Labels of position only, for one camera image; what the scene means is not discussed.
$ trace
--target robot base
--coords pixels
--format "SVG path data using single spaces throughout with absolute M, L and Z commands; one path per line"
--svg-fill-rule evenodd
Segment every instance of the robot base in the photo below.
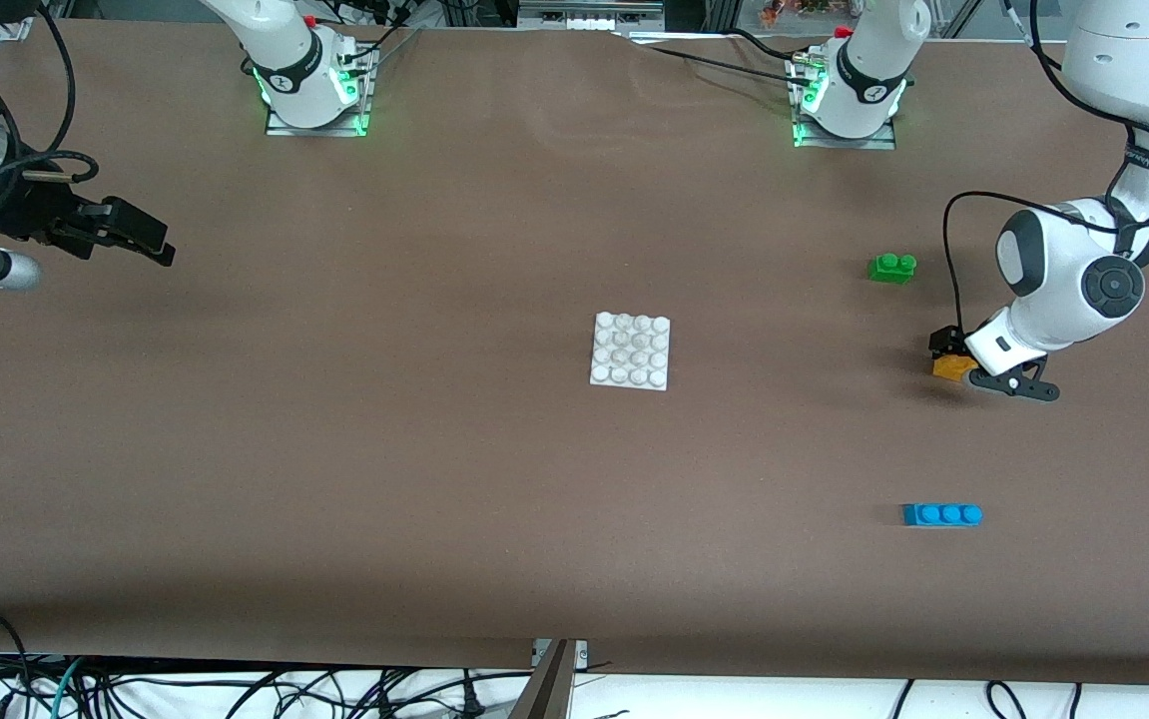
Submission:
M 820 49 L 820 47 L 810 47 L 808 57 L 816 57 L 816 49 Z M 817 64 L 808 60 L 803 63 L 785 60 L 784 67 L 788 77 L 803 77 L 810 80 L 818 78 Z M 808 92 L 810 88 L 807 87 L 796 85 L 787 87 L 787 99 L 792 103 L 793 145 L 796 147 L 840 147 L 840 149 L 894 149 L 894 122 L 892 119 L 885 119 L 885 124 L 870 137 L 857 138 L 857 140 L 838 137 L 825 131 L 812 115 L 802 109 L 803 98 Z
M 378 75 L 379 49 L 371 49 L 368 55 L 355 61 L 350 68 L 352 80 L 346 90 L 354 90 L 360 96 L 355 105 L 344 110 L 332 122 L 316 127 L 291 126 L 278 117 L 272 109 L 268 110 L 268 123 L 264 134 L 276 137 L 365 137 L 369 132 L 369 110 L 375 103 L 375 78 Z

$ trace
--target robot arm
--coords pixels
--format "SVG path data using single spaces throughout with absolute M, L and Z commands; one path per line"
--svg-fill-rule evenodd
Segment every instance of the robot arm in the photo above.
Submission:
M 871 137 L 897 111 L 907 70 L 931 24 L 925 0 L 867 3 L 851 36 L 822 46 L 826 82 L 802 109 L 831 134 Z
M 1086 1 L 1063 59 L 1067 91 L 1092 109 L 1149 127 L 1149 1 Z M 995 258 L 1017 297 L 965 340 L 993 378 L 1120 324 L 1146 291 L 1149 132 L 1129 129 L 1121 172 L 1103 196 L 1020 210 Z
M 291 0 L 201 0 L 237 34 L 263 99 L 286 124 L 331 123 L 360 99 L 356 40 L 300 17 Z

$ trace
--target blue lego brick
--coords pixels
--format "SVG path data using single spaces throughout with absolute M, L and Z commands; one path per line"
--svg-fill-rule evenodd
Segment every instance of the blue lego brick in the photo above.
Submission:
M 977 504 L 903 504 L 902 523 L 908 527 L 977 527 L 981 507 Z

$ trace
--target green lego brick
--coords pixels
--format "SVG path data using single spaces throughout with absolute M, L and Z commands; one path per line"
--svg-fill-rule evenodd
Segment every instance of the green lego brick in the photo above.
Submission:
M 916 277 L 916 258 L 912 255 L 899 257 L 893 252 L 886 252 L 866 264 L 866 278 L 878 283 L 907 284 L 912 277 Z

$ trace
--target table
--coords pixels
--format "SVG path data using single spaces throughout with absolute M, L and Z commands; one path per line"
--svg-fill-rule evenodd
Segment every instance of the table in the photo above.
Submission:
M 899 149 L 847 152 L 794 149 L 770 80 L 603 33 L 419 34 L 370 137 L 300 140 L 223 26 L 63 31 L 83 192 L 179 255 L 28 247 L 44 286 L 0 294 L 0 610 L 34 649 L 1149 682 L 1149 293 L 1050 360 L 1054 405 L 928 374 L 944 201 L 1121 157 L 1020 45 L 926 45 Z M 26 138 L 62 86 L 44 33 L 0 49 Z M 966 323 L 1009 299 L 1011 210 L 954 218 Z M 885 250 L 916 280 L 867 281 Z M 597 310 L 673 320 L 665 393 L 588 386 Z

